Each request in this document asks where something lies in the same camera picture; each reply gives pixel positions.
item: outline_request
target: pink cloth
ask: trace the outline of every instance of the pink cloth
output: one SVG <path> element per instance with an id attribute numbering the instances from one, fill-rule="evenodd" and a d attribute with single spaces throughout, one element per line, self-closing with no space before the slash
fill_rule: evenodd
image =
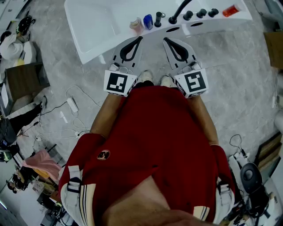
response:
<path id="1" fill-rule="evenodd" d="M 41 150 L 34 156 L 25 159 L 22 162 L 25 167 L 39 169 L 47 172 L 50 178 L 58 183 L 59 171 L 62 169 L 56 162 L 54 162 L 46 150 Z"/>

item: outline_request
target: red shirt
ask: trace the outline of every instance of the red shirt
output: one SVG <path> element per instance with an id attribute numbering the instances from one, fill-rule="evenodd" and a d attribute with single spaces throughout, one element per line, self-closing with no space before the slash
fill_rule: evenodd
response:
<path id="1" fill-rule="evenodd" d="M 102 161 L 98 155 L 109 150 Z M 82 183 L 96 184 L 92 207 L 97 223 L 122 195 L 152 175 L 171 209 L 193 214 L 194 207 L 209 207 L 215 215 L 217 178 L 234 191 L 223 149 L 210 146 L 190 116 L 187 100 L 176 89 L 144 87 L 125 99 L 110 136 L 83 135 L 67 165 L 79 165 Z M 69 181 L 66 167 L 59 189 Z"/>

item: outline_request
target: black knob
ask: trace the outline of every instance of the black knob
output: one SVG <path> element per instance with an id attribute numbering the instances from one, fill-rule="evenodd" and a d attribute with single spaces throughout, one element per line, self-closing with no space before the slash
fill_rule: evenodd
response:
<path id="1" fill-rule="evenodd" d="M 161 26 L 161 17 L 162 17 L 162 13 L 161 12 L 157 12 L 156 13 L 156 19 L 155 19 L 155 23 L 154 26 L 155 27 L 160 27 Z"/>
<path id="2" fill-rule="evenodd" d="M 183 16 L 183 18 L 184 20 L 190 20 L 192 16 L 193 16 L 193 12 L 187 11 L 186 14 Z"/>
<path id="3" fill-rule="evenodd" d="M 212 9 L 210 12 L 208 12 L 208 15 L 210 17 L 215 17 L 218 13 L 219 11 L 217 9 Z"/>
<path id="4" fill-rule="evenodd" d="M 201 9 L 196 15 L 198 18 L 202 18 L 207 14 L 207 11 L 205 9 Z"/>

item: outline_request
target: gray floor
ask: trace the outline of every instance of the gray floor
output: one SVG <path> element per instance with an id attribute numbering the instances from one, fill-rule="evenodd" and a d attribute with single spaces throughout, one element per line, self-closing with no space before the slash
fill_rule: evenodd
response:
<path id="1" fill-rule="evenodd" d="M 233 154 L 236 148 L 229 145 L 229 140 L 239 133 L 243 139 L 243 149 L 250 152 L 253 159 L 258 146 L 276 132 L 273 120 L 277 110 L 272 108 L 272 96 L 277 70 L 271 68 L 269 63 L 263 35 L 268 29 L 252 0 L 246 0 L 246 3 L 254 21 L 234 28 L 235 31 L 202 34 L 184 38 L 183 41 L 194 48 L 203 68 L 207 69 L 210 89 L 202 98 L 216 125 L 220 144 L 227 155 Z M 112 51 L 82 65 L 66 19 L 64 0 L 32 0 L 29 6 L 30 14 L 37 19 L 31 28 L 31 40 L 40 48 L 51 84 L 50 88 L 40 93 L 37 101 L 45 94 L 48 98 L 47 110 L 50 110 L 65 102 L 66 90 L 77 85 L 101 105 L 107 96 L 103 92 L 103 75 L 108 64 L 103 62 L 103 58 L 107 62 Z M 141 68 L 152 70 L 156 83 L 170 70 L 162 44 L 144 51 Z M 99 108 L 76 87 L 67 94 L 73 96 L 78 104 L 79 119 L 90 127 Z M 60 118 L 60 111 L 68 123 Z M 74 118 L 67 104 L 42 116 L 41 127 L 37 125 L 30 129 L 27 132 L 29 137 L 18 138 L 23 155 L 28 157 L 32 153 L 33 144 L 34 149 L 39 150 L 56 143 L 62 162 L 66 161 L 77 142 L 73 138 L 73 130 L 82 131 L 73 126 Z M 83 127 L 77 119 L 74 124 Z M 34 141 L 38 133 L 43 134 L 43 141 Z"/>

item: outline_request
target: bottle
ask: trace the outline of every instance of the bottle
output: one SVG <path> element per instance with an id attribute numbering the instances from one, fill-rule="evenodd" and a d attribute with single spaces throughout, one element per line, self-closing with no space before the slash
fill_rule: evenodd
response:
<path id="1" fill-rule="evenodd" d="M 135 21 L 130 22 L 130 28 L 135 30 L 137 35 L 140 35 L 143 32 L 143 30 L 145 29 L 142 25 L 142 20 L 139 17 L 137 17 L 137 19 Z"/>
<path id="2" fill-rule="evenodd" d="M 230 7 L 228 7 L 227 9 L 223 10 L 223 15 L 225 17 L 229 17 L 235 13 L 238 13 L 239 11 L 242 11 L 242 9 L 239 7 L 238 4 L 234 4 Z"/>
<path id="3" fill-rule="evenodd" d="M 153 20 L 150 14 L 146 15 L 143 19 L 143 23 L 148 30 L 153 28 Z"/>

